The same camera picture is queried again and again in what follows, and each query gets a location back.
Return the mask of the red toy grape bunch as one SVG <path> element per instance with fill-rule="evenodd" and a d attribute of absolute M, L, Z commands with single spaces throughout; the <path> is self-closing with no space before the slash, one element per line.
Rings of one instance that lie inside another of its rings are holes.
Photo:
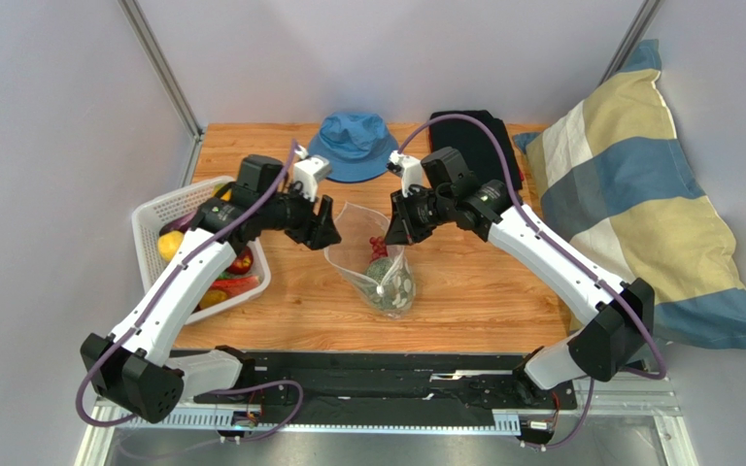
<path fill-rule="evenodd" d="M 383 236 L 371 237 L 369 239 L 369 245 L 372 250 L 370 262 L 375 262 L 389 256 L 388 246 Z"/>

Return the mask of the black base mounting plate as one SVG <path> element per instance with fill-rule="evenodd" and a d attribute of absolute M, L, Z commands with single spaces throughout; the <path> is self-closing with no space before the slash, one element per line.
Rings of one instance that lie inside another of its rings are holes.
<path fill-rule="evenodd" d="M 571 383 L 525 403 L 513 386 L 516 354 L 253 351 L 243 387 L 292 380 L 303 387 L 296 424 L 486 427 L 493 412 L 564 412 Z"/>

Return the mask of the clear dotted zip top bag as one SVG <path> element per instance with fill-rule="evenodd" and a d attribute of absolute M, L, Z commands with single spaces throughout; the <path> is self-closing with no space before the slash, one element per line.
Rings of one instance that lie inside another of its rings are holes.
<path fill-rule="evenodd" d="M 407 314 L 418 285 L 406 249 L 385 243 L 389 218 L 347 202 L 335 226 L 341 242 L 324 251 L 327 262 L 372 310 L 393 319 Z"/>

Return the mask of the yellow green toy mango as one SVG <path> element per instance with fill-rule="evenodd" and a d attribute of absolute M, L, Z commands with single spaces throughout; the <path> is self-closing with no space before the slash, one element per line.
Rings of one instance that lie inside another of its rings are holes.
<path fill-rule="evenodd" d="M 232 183 L 223 183 L 215 186 L 213 196 L 224 202 L 228 202 L 232 196 Z"/>

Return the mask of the black folded cloth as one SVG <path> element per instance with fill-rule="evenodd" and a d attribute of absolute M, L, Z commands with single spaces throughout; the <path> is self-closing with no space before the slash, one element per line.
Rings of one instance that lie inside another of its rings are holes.
<path fill-rule="evenodd" d="M 523 177 L 514 154 L 511 139 L 504 122 L 489 111 L 447 111 L 436 112 L 430 118 L 461 114 L 480 121 L 493 134 L 504 153 L 510 173 L 511 185 L 515 191 L 523 188 Z M 505 182 L 502 165 L 490 138 L 476 124 L 458 118 L 451 118 L 432 124 L 428 130 L 432 151 L 450 147 L 458 150 L 468 168 L 481 184 L 497 180 Z"/>

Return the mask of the yellow toy lemon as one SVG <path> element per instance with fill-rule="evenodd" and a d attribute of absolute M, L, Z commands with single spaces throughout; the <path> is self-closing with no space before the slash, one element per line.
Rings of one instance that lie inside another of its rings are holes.
<path fill-rule="evenodd" d="M 157 252 L 165 261 L 170 262 L 180 250 L 185 234 L 180 230 L 161 235 L 156 242 Z"/>

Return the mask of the aluminium frame rail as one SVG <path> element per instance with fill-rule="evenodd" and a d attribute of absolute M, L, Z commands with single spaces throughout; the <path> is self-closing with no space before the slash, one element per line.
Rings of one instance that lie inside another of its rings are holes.
<path fill-rule="evenodd" d="M 204 129 L 191 108 L 140 2 L 119 0 L 119 5 L 186 131 L 195 142 L 200 141 L 204 136 Z"/>

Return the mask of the red toy tomato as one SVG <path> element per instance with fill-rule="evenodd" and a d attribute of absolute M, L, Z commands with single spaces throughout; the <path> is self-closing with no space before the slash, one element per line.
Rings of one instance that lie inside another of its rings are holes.
<path fill-rule="evenodd" d="M 254 265 L 254 254 L 250 247 L 244 247 L 233 262 L 226 268 L 226 272 L 241 276 L 248 274 Z"/>

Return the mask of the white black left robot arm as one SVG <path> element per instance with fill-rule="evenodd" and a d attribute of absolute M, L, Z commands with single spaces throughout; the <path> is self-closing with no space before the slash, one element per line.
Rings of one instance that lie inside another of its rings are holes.
<path fill-rule="evenodd" d="M 85 412 L 88 387 L 149 423 L 163 421 L 186 398 L 234 388 L 244 366 L 239 351 L 217 347 L 172 357 L 173 345 L 217 277 L 262 232 L 282 231 L 310 250 L 340 242 L 332 200 L 317 193 L 330 171 L 325 158 L 303 148 L 293 149 L 286 162 L 246 157 L 237 179 L 196 210 L 179 250 L 142 301 L 108 335 L 85 338 L 80 418 L 102 424 Z"/>

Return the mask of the green netted toy melon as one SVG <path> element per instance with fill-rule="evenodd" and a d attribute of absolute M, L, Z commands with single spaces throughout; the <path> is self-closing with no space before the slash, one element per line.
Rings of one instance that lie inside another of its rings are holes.
<path fill-rule="evenodd" d="M 405 259 L 386 257 L 371 262 L 364 276 L 373 281 L 363 291 L 374 309 L 398 315 L 412 307 L 417 285 Z"/>

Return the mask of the purple toy eggplant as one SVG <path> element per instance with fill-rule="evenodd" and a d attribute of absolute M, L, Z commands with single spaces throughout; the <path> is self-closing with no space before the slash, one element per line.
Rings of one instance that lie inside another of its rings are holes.
<path fill-rule="evenodd" d="M 189 229 L 192 223 L 192 220 L 194 219 L 196 214 L 197 214 L 196 211 L 189 212 L 183 216 L 180 216 L 174 220 L 167 222 L 165 225 L 163 225 L 159 229 L 158 236 L 163 237 L 175 231 L 185 234 L 187 230 Z"/>

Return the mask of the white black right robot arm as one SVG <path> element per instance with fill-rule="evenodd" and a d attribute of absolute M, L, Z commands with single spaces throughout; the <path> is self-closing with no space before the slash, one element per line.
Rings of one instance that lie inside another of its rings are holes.
<path fill-rule="evenodd" d="M 500 180 L 482 183 L 458 150 L 423 160 L 393 151 L 388 169 L 401 179 L 390 196 L 389 245 L 420 243 L 453 223 L 523 263 L 568 306 L 581 329 L 537 349 L 516 369 L 526 390 L 545 391 L 583 377 L 608 382 L 652 338 L 653 288 L 628 283 L 558 237 Z"/>

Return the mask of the striped blue yellow pillow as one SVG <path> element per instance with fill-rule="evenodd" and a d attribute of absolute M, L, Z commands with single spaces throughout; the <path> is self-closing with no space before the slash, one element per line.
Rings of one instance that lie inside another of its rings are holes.
<path fill-rule="evenodd" d="M 695 179 L 658 83 L 655 40 L 565 116 L 514 143 L 542 216 L 619 277 L 655 291 L 659 342 L 746 350 L 746 286 L 736 240 Z"/>

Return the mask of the blue bucket hat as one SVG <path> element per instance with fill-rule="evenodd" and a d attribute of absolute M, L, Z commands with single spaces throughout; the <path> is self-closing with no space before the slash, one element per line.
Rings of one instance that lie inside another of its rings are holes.
<path fill-rule="evenodd" d="M 307 150 L 329 162 L 331 181 L 364 183 L 387 172 L 398 147 L 378 114 L 335 112 L 322 121 Z"/>

